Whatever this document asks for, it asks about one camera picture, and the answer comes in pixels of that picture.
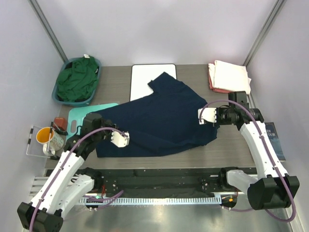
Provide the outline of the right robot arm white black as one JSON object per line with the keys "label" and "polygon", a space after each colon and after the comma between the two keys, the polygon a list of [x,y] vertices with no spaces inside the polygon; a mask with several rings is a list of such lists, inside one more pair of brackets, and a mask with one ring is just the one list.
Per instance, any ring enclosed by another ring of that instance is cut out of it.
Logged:
{"label": "right robot arm white black", "polygon": [[240,131],[253,157],[257,179],[237,167],[222,168],[218,178],[220,189],[241,190],[254,210],[290,207],[300,183],[279,161],[260,110],[249,107],[244,91],[229,93],[228,102],[228,107],[216,109],[216,122],[220,126],[235,125]]}

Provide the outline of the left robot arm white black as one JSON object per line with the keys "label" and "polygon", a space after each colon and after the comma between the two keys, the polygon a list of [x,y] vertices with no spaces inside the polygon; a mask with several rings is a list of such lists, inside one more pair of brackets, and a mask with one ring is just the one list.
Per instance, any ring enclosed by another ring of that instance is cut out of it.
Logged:
{"label": "left robot arm white black", "polygon": [[129,133],[119,130],[100,114],[87,114],[79,132],[66,141],[61,157],[43,187],[29,203],[19,205],[17,214],[24,229],[30,232],[60,231],[75,204],[88,192],[97,193],[102,189],[100,173],[91,168],[84,169],[75,182],[69,184],[102,141],[122,148],[129,143]]}

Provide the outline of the navy blue t shirt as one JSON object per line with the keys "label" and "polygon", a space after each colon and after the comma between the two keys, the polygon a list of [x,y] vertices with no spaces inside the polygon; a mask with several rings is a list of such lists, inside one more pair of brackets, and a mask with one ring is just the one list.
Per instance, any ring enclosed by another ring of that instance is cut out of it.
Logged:
{"label": "navy blue t shirt", "polygon": [[96,147],[97,157],[162,157],[205,146],[217,138],[213,124],[199,124],[198,110],[207,102],[189,86],[166,72],[148,86],[152,94],[98,112],[127,131],[130,140],[124,148],[102,141]]}

